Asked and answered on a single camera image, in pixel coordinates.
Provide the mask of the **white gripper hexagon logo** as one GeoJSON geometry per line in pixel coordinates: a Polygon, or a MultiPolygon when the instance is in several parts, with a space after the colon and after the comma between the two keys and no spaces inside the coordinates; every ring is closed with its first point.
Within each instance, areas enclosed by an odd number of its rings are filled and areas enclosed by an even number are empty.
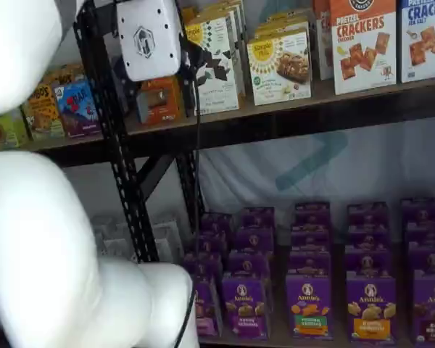
{"type": "MultiPolygon", "coordinates": [[[[176,74],[181,65],[181,21],[172,0],[122,1],[116,5],[117,29],[128,78],[141,82],[176,74]]],[[[183,66],[195,67],[198,82],[228,81],[231,68],[200,46],[184,51],[183,66]]]]}

